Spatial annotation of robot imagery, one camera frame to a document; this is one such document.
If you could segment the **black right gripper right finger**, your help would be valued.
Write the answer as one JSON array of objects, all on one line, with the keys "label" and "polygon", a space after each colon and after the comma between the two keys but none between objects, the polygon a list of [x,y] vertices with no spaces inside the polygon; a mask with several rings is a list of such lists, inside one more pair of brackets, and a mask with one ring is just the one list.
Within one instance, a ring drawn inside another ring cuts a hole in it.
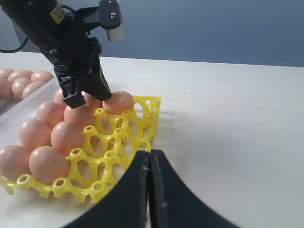
[{"label": "black right gripper right finger", "polygon": [[162,150],[150,153],[152,228],[236,228],[209,208],[182,181]]}]

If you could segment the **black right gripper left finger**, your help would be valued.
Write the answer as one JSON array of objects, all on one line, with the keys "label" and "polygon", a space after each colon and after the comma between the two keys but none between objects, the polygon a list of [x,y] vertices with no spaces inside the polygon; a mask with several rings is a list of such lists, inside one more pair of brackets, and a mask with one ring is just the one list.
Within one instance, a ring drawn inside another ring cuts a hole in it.
[{"label": "black right gripper left finger", "polygon": [[66,228],[144,228],[150,154],[138,151],[125,174],[97,204]]}]

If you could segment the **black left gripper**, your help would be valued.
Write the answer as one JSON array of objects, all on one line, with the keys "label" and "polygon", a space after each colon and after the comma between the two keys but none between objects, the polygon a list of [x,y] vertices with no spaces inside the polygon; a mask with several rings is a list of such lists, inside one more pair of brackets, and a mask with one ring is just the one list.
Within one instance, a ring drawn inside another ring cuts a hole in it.
[{"label": "black left gripper", "polygon": [[99,101],[112,96],[100,65],[101,45],[96,37],[78,30],[78,24],[55,32],[43,30],[47,38],[43,55],[54,66],[63,101],[72,109],[85,104],[82,91]]}]

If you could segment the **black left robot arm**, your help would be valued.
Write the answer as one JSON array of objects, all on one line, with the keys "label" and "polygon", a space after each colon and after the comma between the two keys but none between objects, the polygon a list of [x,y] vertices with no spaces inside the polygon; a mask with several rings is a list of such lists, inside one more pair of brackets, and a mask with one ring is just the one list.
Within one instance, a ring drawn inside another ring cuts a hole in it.
[{"label": "black left robot arm", "polygon": [[97,38],[78,28],[56,0],[2,0],[2,11],[53,65],[63,101],[71,108],[85,104],[82,92],[105,101],[111,98],[101,69]]}]

